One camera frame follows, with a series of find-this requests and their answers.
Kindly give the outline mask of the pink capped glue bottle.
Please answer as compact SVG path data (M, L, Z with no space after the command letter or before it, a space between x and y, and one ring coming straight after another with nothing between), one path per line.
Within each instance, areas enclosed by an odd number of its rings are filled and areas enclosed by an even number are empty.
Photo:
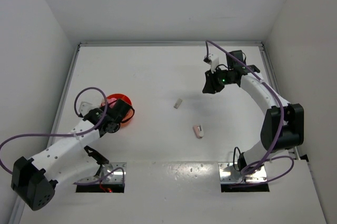
M115 105L117 99L111 98L111 99L108 99L107 101L108 101L109 107L112 108Z

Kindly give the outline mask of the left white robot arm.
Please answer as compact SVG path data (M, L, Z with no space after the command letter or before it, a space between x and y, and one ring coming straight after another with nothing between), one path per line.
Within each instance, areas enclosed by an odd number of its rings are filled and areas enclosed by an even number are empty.
M19 197L37 211L45 207L55 195L55 189L68 183L78 183L83 177L95 172L101 177L109 160L90 144L107 133L117 132L128 121L127 115L134 108L122 99L112 102L107 108L93 106L88 102L80 105L80 122L70 132L44 151L29 159L15 161L11 187Z

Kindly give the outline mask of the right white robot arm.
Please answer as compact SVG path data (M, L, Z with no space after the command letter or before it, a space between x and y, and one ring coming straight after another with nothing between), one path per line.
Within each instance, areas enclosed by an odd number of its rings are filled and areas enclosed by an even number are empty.
M250 95L264 114L260 140L249 150L241 153L237 167L242 174L258 169L268 158L280 151L289 150L304 142L304 108L282 98L267 84L255 65L247 65L241 50L226 55L227 64L217 56L207 54L204 62L210 66L205 72L204 94L217 94L225 86L236 84Z

